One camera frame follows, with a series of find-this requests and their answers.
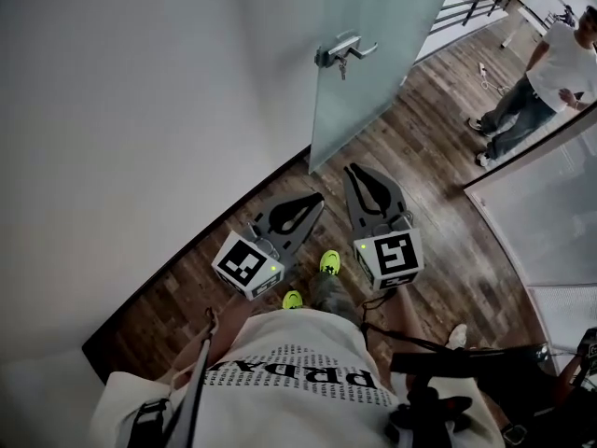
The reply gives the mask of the frosted glass door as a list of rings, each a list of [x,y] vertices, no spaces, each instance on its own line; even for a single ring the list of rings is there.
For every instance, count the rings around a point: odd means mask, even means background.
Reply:
[[[364,60],[346,57],[318,68],[309,170],[314,172],[394,101],[445,0],[324,0],[319,49],[354,35],[359,48],[379,44]]]

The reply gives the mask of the white printed t-shirt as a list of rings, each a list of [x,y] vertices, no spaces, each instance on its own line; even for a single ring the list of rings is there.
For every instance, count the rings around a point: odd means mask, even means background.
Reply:
[[[230,350],[208,368],[192,448],[411,448],[399,428],[395,444],[384,433],[391,412],[407,403],[407,376],[380,379],[359,329],[337,315],[311,309],[250,317]],[[165,384],[116,371],[90,422],[90,446],[126,446],[122,429],[133,410],[168,399],[166,421],[186,395]],[[505,448],[472,378],[430,381],[441,398],[472,398],[471,427],[454,432],[454,448]]]

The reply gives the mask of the black chest mount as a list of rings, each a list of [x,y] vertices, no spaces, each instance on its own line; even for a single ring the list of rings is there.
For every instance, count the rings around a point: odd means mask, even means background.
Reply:
[[[409,404],[400,404],[390,414],[386,434],[397,438],[398,430],[410,430],[414,438],[440,442],[449,438],[446,425],[451,422],[456,433],[469,429],[472,419],[465,413],[472,398],[453,396],[441,399],[429,385],[430,376],[416,376],[407,395]]]

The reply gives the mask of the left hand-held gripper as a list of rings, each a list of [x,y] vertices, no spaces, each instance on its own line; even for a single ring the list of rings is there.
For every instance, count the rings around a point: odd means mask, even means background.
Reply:
[[[248,301],[283,283],[323,207],[319,192],[269,198],[255,223],[229,233],[212,262],[216,275]]]

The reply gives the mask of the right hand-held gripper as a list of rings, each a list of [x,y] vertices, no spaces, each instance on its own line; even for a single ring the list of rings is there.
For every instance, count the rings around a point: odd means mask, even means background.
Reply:
[[[405,211],[398,184],[355,162],[344,167],[343,184],[354,229],[354,257],[372,289],[381,291],[413,282],[423,269],[423,245],[420,231],[412,225],[411,211]],[[395,209],[398,216],[370,224],[392,217]]]

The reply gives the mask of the silver metal door handle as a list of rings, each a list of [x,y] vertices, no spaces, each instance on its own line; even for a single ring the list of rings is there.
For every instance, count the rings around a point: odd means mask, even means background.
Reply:
[[[317,50],[314,57],[314,63],[319,68],[329,68],[333,66],[336,61],[345,59],[349,55],[353,55],[358,60],[364,60],[379,48],[379,44],[375,43],[371,48],[361,50],[359,48],[361,39],[362,37],[360,35],[354,35],[342,40],[331,49]]]

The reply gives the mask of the person's left forearm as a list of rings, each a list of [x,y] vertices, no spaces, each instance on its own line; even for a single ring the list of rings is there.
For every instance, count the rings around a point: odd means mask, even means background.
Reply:
[[[256,308],[255,301],[248,301],[244,296],[235,294],[218,315],[218,328],[212,338],[207,366],[211,367],[220,360],[230,349],[246,320]],[[189,375],[180,375],[175,382],[175,375],[193,365],[200,354],[201,345],[209,333],[209,328],[203,329],[177,355],[172,366],[156,382],[179,388],[188,383]]]

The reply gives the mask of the white window blinds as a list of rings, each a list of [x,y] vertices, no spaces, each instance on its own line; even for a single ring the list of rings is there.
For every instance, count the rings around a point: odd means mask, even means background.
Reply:
[[[466,191],[527,286],[597,284],[597,124]]]

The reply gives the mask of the person's right forearm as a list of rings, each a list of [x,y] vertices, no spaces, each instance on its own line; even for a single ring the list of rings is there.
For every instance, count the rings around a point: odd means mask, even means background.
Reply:
[[[406,336],[425,340],[425,334],[420,318],[415,310],[409,291],[406,287],[400,287],[396,293],[398,316],[398,330]]]

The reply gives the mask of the camouflage trousers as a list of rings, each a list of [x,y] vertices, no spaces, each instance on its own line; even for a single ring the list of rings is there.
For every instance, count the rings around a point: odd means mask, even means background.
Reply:
[[[309,290],[313,309],[340,316],[360,326],[361,316],[354,301],[335,274],[317,273],[309,282]]]

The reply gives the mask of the black baseboard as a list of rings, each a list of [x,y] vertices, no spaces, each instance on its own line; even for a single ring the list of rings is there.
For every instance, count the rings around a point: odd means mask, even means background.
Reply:
[[[231,297],[211,261],[232,229],[257,216],[294,169],[307,166],[303,149],[251,189],[150,277],[84,342],[82,351],[106,382],[114,371],[147,379],[161,377],[207,324],[205,309],[221,309]]]

